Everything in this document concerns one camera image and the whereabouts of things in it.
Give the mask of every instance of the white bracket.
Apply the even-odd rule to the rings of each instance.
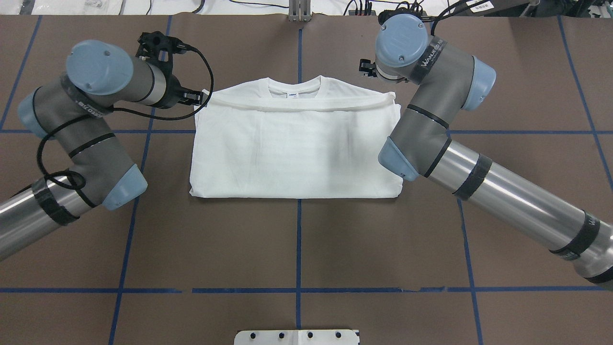
[[[311,21],[311,0],[289,0],[289,21]]]
[[[360,345],[357,330],[240,331],[234,345]]]

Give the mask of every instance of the blue joint cap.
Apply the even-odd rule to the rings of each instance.
[[[468,97],[466,97],[466,102],[462,106],[464,110],[477,109],[490,93],[496,81],[496,71],[494,71],[494,68],[484,64],[475,56],[473,56],[473,59],[473,81],[470,84],[470,91],[468,92]]]
[[[34,135],[42,139],[47,135],[47,132],[41,127],[38,118],[36,118],[36,112],[34,111],[34,95],[36,95],[36,91],[29,94],[28,97],[21,101],[17,107],[17,115],[19,116],[21,124],[30,132],[34,133]]]
[[[104,96],[126,87],[132,79],[132,58],[116,45],[94,39],[77,43],[66,59],[70,81],[84,92]]]
[[[377,35],[377,61],[393,68],[408,66],[424,53],[429,38],[419,18],[411,14],[395,15],[383,23]]]
[[[390,137],[387,137],[385,145],[379,152],[379,164],[407,181],[413,181],[419,176],[417,170],[406,160],[405,155]]]
[[[132,165],[113,189],[111,189],[102,204],[112,211],[141,195],[146,189],[147,181],[140,172],[139,167],[136,164]]]

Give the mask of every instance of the sticker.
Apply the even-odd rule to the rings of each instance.
[[[467,1],[466,4],[470,6],[472,4],[476,4],[479,1],[480,0],[470,0],[470,1]],[[488,1],[488,2],[484,2],[481,5],[477,5],[475,7],[472,7],[470,10],[472,11],[472,13],[477,13],[477,12],[491,10],[493,8],[494,8],[494,5],[492,4],[492,2]]]
[[[102,8],[102,5],[104,5],[102,0],[86,0],[85,1],[85,6],[97,7],[100,9]]]

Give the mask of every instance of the black end effector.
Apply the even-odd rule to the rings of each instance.
[[[405,14],[405,13],[414,15],[415,17],[419,18],[424,23],[434,21],[435,19],[435,17],[428,15],[422,9],[409,9],[407,7],[399,7],[395,10],[384,10],[381,13],[379,13],[379,15],[377,16],[377,19],[379,20],[379,25],[383,25],[383,23],[385,23],[386,20],[392,18],[393,16],[398,15],[398,14]]]
[[[166,78],[166,93],[154,107],[168,109],[176,103],[188,106],[199,106],[204,101],[204,93],[191,90],[181,86],[179,80],[172,75],[173,55],[185,54],[189,50],[194,50],[189,44],[183,43],[176,37],[166,36],[160,31],[153,33],[142,33],[139,37],[140,43],[136,57],[146,60],[153,66],[162,71]],[[162,52],[168,54],[168,60],[161,59]]]
[[[376,78],[377,76],[377,68],[369,59],[360,59],[358,71],[360,71],[360,75],[364,77]]]

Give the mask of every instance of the folded shirt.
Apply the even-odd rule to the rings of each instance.
[[[393,198],[377,156],[400,118],[393,92],[319,76],[215,91],[196,114],[190,194],[203,198]]]

